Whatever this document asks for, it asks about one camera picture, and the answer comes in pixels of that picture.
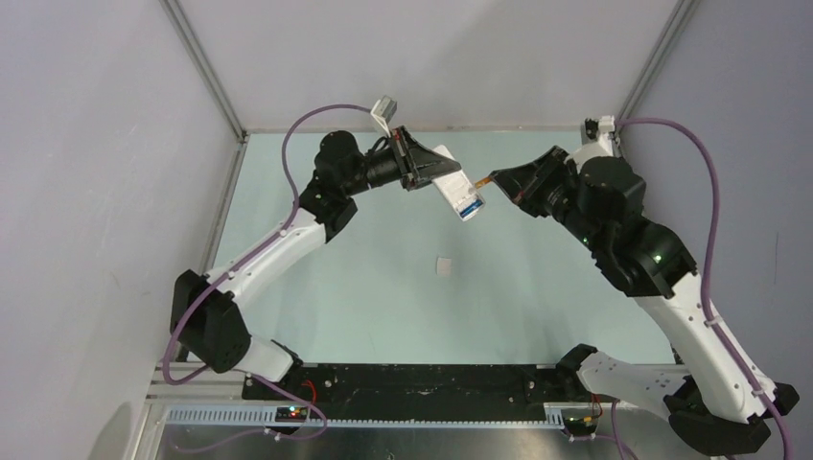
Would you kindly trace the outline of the orange battery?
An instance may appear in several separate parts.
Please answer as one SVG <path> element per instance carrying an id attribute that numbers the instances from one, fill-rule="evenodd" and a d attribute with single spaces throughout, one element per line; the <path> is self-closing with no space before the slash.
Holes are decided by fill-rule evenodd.
<path id="1" fill-rule="evenodd" d="M 478 182 L 476 182 L 474 184 L 474 186 L 475 186 L 476 190 L 479 190 L 479 189 L 482 189 L 483 187 L 489 185 L 491 182 L 492 182 L 491 177 L 484 177 L 484 178 L 480 179 Z"/>

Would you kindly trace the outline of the blue battery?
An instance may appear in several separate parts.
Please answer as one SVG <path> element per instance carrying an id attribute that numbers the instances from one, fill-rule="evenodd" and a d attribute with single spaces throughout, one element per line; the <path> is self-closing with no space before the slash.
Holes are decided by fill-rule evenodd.
<path id="1" fill-rule="evenodd" d="M 460 219 L 462 221 L 472 219 L 484 205 L 485 201 L 480 196 L 475 195 L 471 200 L 463 203 L 458 209 Z"/>

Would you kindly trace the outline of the white remote control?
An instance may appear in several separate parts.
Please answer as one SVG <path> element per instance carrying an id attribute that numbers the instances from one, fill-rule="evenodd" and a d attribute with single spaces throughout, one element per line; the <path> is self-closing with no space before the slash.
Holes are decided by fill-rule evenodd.
<path id="1" fill-rule="evenodd" d="M 471 200 L 474 196 L 480 196 L 485 201 L 479 190 L 475 189 L 474 183 L 462 169 L 459 172 L 434 179 L 432 184 L 450 204 L 458 217 L 458 209 L 460 206 Z"/>

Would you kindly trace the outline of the white battery cover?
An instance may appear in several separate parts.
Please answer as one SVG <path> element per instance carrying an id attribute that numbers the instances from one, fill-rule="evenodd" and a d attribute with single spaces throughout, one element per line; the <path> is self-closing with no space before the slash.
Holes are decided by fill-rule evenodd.
<path id="1" fill-rule="evenodd" d="M 438 257 L 435 268 L 438 276 L 449 277 L 453 271 L 453 260 L 451 258 Z"/>

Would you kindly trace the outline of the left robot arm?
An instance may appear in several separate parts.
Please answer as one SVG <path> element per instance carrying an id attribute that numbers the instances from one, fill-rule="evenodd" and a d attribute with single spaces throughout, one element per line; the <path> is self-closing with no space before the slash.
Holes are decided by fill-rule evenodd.
<path id="1" fill-rule="evenodd" d="M 383 148 L 367 153 L 352 133 L 328 133 L 320 141 L 312 179 L 287 218 L 234 261 L 177 277 L 173 339 L 206 370 L 258 374 L 278 398 L 295 397 L 303 386 L 303 374 L 293 366 L 297 355 L 274 340 L 253 337 L 244 312 L 282 273 L 344 229 L 358 211 L 355 195 L 389 183 L 418 190 L 461 169 L 445 147 L 426 148 L 402 126 L 386 136 Z"/>

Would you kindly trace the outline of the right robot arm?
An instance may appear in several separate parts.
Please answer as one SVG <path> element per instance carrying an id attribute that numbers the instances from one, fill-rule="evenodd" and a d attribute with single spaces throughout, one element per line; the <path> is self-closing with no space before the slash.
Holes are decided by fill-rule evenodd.
<path id="1" fill-rule="evenodd" d="M 557 363 L 561 394 L 631 403 L 667 421 L 706 456 L 759 451 L 770 437 L 768 420 L 787 414 L 799 395 L 763 374 L 756 377 L 762 393 L 754 391 L 719 339 L 724 323 L 702 303 L 690 252 L 672 230 L 644 215 L 644 179 L 598 143 L 573 154 L 554 147 L 490 178 L 523 212 L 552 218 L 578 239 L 602 276 L 655 321 L 685 365 L 682 372 L 657 370 L 581 344 Z"/>

